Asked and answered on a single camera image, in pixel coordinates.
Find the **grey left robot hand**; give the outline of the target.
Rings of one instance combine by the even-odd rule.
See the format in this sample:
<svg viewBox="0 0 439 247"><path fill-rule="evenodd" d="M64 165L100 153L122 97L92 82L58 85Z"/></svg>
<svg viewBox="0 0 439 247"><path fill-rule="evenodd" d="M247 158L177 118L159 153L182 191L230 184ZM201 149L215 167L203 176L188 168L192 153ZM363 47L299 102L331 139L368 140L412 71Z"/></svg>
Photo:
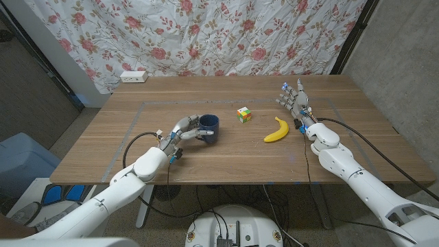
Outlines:
<svg viewBox="0 0 439 247"><path fill-rule="evenodd" d="M168 136L161 140L159 149L166 156L177 153L177 145L181 140L199 139L212 143L219 132L217 127L203 127L200 124L202 115L192 115L182 118L172 129Z"/></svg>

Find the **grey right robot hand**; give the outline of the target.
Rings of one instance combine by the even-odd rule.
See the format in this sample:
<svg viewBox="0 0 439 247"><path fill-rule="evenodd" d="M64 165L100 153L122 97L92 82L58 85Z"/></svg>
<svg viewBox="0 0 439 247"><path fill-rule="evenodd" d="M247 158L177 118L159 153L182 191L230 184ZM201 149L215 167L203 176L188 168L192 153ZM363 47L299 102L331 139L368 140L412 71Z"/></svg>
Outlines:
<svg viewBox="0 0 439 247"><path fill-rule="evenodd" d="M280 98L276 100L278 104L284 106L294 118L296 129L306 130L314 125L317 120L311 116L309 99L304 91L304 86L300 79L297 80L297 89L284 82L282 85Z"/></svg>

